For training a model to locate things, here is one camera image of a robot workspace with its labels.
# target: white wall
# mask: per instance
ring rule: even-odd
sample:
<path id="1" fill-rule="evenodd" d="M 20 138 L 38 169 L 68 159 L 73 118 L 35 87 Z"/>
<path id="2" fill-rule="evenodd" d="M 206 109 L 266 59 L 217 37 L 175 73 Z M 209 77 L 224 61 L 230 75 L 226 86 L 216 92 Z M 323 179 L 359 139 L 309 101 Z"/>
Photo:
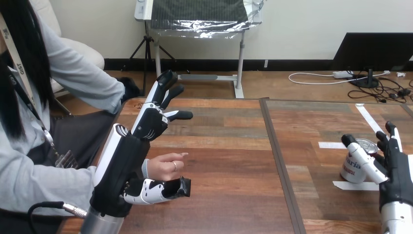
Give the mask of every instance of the white wall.
<path id="1" fill-rule="evenodd" d="M 128 58 L 144 34 L 136 0 L 50 1 L 63 36 L 105 58 Z M 332 59 L 346 32 L 413 32 L 413 0 L 268 0 L 263 10 L 263 24 L 245 35 L 246 59 Z M 167 37 L 161 45 L 177 59 L 237 59 L 239 37 Z"/>

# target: long black hair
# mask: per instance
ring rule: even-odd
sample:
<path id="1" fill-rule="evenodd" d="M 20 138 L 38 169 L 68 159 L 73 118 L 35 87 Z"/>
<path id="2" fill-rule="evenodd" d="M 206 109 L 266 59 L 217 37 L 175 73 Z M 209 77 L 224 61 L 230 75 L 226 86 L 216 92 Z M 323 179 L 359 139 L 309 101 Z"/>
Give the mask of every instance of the long black hair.
<path id="1" fill-rule="evenodd" d="M 29 0 L 0 0 L 0 12 L 19 52 L 27 77 L 37 89 L 41 103 L 54 100 L 50 64 L 37 16 Z M 9 137 L 24 135 L 17 97 L 6 61 L 0 59 L 0 121 Z"/>

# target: black baseboard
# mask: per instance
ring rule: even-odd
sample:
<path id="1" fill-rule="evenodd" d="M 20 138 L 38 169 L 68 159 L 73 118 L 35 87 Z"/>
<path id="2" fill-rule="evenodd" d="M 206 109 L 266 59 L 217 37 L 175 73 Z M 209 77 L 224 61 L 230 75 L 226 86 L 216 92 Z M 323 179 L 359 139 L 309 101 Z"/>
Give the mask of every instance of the black baseboard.
<path id="1" fill-rule="evenodd" d="M 105 70 L 120 71 L 127 58 L 106 58 Z M 331 71 L 333 60 L 268 60 L 268 66 L 264 68 L 264 59 L 246 59 L 243 64 L 243 71 Z M 134 58 L 127 65 L 127 71 L 143 71 L 145 60 Z M 171 69 L 173 71 L 237 71 L 238 60 L 236 59 L 161 59 L 162 70 Z M 155 71 L 155 61 L 152 59 L 147 64 L 148 71 Z M 405 66 L 405 71 L 413 71 L 413 61 L 409 61 Z"/>

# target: white cable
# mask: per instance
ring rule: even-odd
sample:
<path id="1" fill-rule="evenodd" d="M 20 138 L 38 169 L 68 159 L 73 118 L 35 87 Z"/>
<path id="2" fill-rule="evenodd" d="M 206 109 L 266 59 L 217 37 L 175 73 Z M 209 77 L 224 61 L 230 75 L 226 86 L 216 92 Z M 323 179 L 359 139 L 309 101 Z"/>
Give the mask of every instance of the white cable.
<path id="1" fill-rule="evenodd" d="M 382 76 L 382 75 L 388 75 L 390 72 L 389 71 L 384 71 L 384 73 L 382 74 L 378 74 L 378 75 L 373 75 L 374 77 L 377 76 Z M 345 82 L 350 82 L 350 81 L 354 81 L 354 80 L 358 80 L 358 79 L 365 79 L 367 77 L 362 77 L 362 78 L 357 78 L 357 79 L 349 79 L 349 80 L 343 80 L 343 81 L 338 81 L 338 82 L 332 82 L 332 83 L 306 83 L 306 82 L 298 82 L 298 81 L 294 81 L 291 79 L 291 77 L 293 75 L 313 75 L 313 76 L 319 76 L 319 77 L 332 77 L 333 75 L 320 75 L 320 74 L 313 74 L 313 73 L 304 73 L 304 72 L 297 72 L 297 73 L 293 73 L 291 75 L 288 76 L 288 79 L 291 82 L 297 83 L 297 84 L 340 84 L 340 83 L 345 83 Z"/>

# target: woman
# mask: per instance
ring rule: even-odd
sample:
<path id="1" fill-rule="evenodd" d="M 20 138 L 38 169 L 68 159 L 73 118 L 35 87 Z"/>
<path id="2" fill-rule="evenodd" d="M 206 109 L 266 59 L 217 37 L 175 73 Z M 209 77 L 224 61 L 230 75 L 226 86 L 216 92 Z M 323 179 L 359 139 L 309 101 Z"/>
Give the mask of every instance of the woman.
<path id="1" fill-rule="evenodd" d="M 0 13 L 13 37 L 29 80 L 22 82 L 20 71 L 8 63 L 5 41 L 0 39 L 0 230 L 1 233 L 29 233 L 25 213 L 42 201 L 64 201 L 88 209 L 95 167 L 87 167 L 104 141 L 121 103 L 136 96 L 130 79 L 119 82 L 65 46 L 33 11 L 28 0 L 0 0 Z M 105 111 L 85 116 L 55 119 L 49 104 L 54 96 L 50 78 L 86 103 Z M 24 94 L 18 95 L 17 85 Z M 24 101 L 32 90 L 35 109 Z M 59 155 L 73 153 L 79 167 L 57 168 L 57 156 L 48 143 L 42 125 L 54 139 Z M 145 177 L 170 180 L 179 177 L 182 154 L 158 156 L 142 165 Z M 38 215 L 68 215 L 57 209 L 37 209 Z M 54 233 L 60 219 L 40 219 L 41 233 Z"/>

